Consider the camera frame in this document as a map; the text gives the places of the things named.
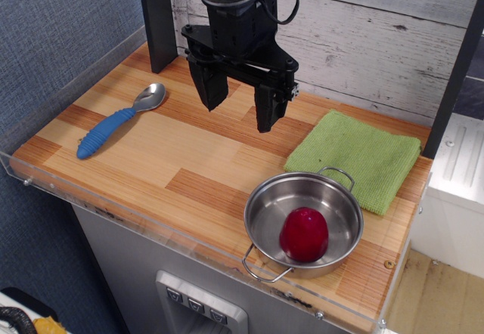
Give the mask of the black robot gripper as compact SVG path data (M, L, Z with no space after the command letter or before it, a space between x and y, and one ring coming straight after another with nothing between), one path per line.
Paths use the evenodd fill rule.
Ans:
M255 89L257 129L271 131L298 90L298 62L275 41L278 0L203 0L209 24L187 24L188 64L203 105L212 111L228 96L228 79Z

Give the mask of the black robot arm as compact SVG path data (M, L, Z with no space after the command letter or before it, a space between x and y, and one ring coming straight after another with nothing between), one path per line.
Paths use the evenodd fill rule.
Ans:
M201 1L208 25L188 24L181 34L203 105L214 110L228 96L228 79L236 79L254 88L258 131L271 131L299 93L294 78L299 64L275 40L278 26L290 23L299 8L280 20L278 0Z

